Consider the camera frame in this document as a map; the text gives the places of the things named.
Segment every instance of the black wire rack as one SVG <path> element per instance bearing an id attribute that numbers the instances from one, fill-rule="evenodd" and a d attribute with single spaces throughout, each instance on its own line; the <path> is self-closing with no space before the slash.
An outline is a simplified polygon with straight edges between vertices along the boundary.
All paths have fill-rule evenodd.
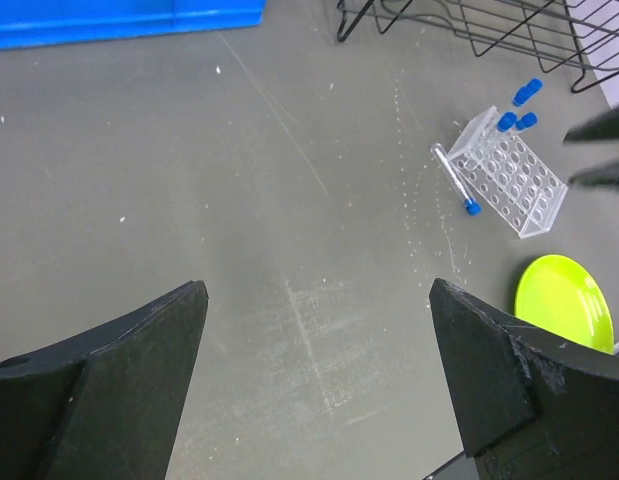
<path id="1" fill-rule="evenodd" d="M 341 43 L 365 16 L 381 35 L 414 20 L 468 40 L 477 57 L 497 47 L 536 57 L 544 73 L 562 65 L 579 69 L 573 93 L 619 75 L 617 0 L 360 0 L 358 8 L 351 1 L 337 4 Z M 593 71 L 596 78 L 585 80 Z"/>

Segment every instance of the blue plastic bin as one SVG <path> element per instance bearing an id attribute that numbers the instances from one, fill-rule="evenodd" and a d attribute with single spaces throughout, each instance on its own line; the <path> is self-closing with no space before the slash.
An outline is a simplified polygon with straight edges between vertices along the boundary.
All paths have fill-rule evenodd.
<path id="1" fill-rule="evenodd" d="M 0 0 L 0 49 L 258 25 L 266 0 Z"/>

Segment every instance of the lime green plate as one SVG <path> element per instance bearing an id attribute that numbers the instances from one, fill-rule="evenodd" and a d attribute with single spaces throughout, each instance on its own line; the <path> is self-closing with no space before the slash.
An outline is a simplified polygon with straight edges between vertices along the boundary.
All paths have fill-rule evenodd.
<path id="1" fill-rule="evenodd" d="M 601 352 L 613 353 L 613 323 L 591 275 L 568 257 L 536 259 L 520 279 L 516 317 Z"/>

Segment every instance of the wire rack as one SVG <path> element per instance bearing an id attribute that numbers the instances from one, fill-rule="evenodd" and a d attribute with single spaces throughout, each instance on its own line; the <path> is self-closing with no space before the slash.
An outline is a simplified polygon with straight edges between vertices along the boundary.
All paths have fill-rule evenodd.
<path id="1" fill-rule="evenodd" d="M 497 47 L 536 57 L 545 73 L 562 65 L 579 69 L 573 93 L 619 75 L 617 0 L 366 0 L 358 8 L 351 1 L 337 4 L 341 43 L 365 16 L 380 34 L 413 20 L 468 40 L 477 57 Z M 586 80 L 588 72 L 596 77 Z"/>

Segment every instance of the test tube rack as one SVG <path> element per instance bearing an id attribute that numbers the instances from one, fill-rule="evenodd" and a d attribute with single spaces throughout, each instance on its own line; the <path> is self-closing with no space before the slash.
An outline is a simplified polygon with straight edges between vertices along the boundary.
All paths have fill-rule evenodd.
<path id="1" fill-rule="evenodd" d="M 546 233 L 567 186 L 515 130 L 494 137 L 499 118 L 496 107 L 491 107 L 471 120 L 447 158 L 520 238 Z"/>

